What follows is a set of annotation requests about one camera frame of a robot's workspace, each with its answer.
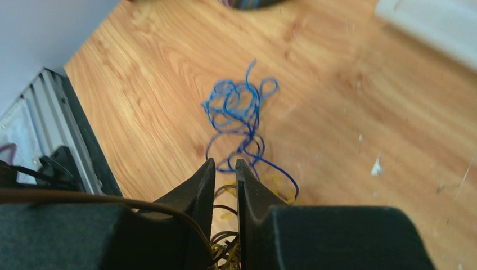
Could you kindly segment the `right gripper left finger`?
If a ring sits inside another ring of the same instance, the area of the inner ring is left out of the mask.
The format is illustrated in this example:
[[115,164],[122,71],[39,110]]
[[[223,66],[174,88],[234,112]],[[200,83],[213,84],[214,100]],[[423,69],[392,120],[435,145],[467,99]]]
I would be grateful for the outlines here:
[[154,202],[1,187],[2,269],[207,269],[215,162]]

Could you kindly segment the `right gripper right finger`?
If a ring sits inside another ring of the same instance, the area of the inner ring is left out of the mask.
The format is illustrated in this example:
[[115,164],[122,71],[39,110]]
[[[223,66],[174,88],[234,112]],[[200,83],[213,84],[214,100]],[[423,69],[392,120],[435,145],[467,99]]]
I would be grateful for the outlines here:
[[242,269],[434,269],[409,217],[389,206],[292,206],[236,162]]

